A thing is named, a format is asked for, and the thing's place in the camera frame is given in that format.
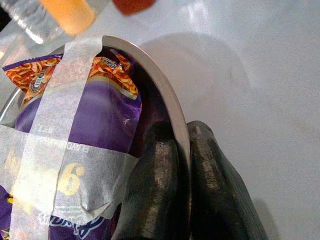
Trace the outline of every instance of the white table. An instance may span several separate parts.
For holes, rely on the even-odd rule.
[[[271,240],[319,240],[319,13],[319,0],[158,0],[123,17],[110,3],[85,34],[121,37],[150,54],[186,120],[213,129]],[[66,40],[35,45],[11,22],[0,33],[0,63]],[[2,106],[13,86],[0,89]]]

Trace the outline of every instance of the finger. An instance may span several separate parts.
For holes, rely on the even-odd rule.
[[[211,129],[188,124],[192,159],[191,232],[194,240],[266,240],[247,188]]]
[[[178,152],[168,123],[145,136],[145,151],[133,169],[113,240],[172,239],[169,231],[178,186]]]

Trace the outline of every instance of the red object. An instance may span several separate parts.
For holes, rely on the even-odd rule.
[[[156,0],[113,0],[123,15],[130,15],[149,8]]]

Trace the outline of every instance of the purple snack bag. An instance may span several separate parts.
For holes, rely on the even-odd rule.
[[[141,113],[141,97],[129,76],[133,70],[132,63],[113,49],[111,51],[116,58],[95,57],[93,60],[68,140],[128,153]],[[54,55],[55,60],[61,57],[62,55]],[[47,63],[50,57],[22,61],[3,69],[9,73],[12,68],[26,67],[27,64],[35,62],[42,63],[43,59]],[[23,110],[16,120],[17,130],[25,133],[30,131],[41,101],[41,93],[47,85],[40,83],[39,76],[46,78],[47,80],[43,82],[48,83],[54,67],[51,65],[47,70],[32,72],[32,79],[22,76],[30,83],[29,89],[24,89],[26,97],[23,101]],[[0,236],[4,240],[9,237],[12,200],[13,197],[0,186],[0,205],[4,206],[0,208]],[[118,222],[120,209],[120,207],[117,208],[112,219],[98,217],[86,225],[78,225],[57,216],[51,216],[50,239],[109,240]]]

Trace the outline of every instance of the snack bag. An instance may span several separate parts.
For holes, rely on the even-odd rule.
[[[41,97],[62,54],[49,55],[8,65],[3,68],[10,80],[25,92],[15,129],[28,133]],[[108,57],[93,59],[74,120],[69,142],[128,153],[141,113],[141,97],[131,79],[133,63],[114,49]],[[52,131],[50,126],[42,131]],[[0,186],[0,236],[9,239],[10,214],[14,196]],[[51,216],[52,240],[111,239],[120,207],[112,219],[102,216],[86,225]]]

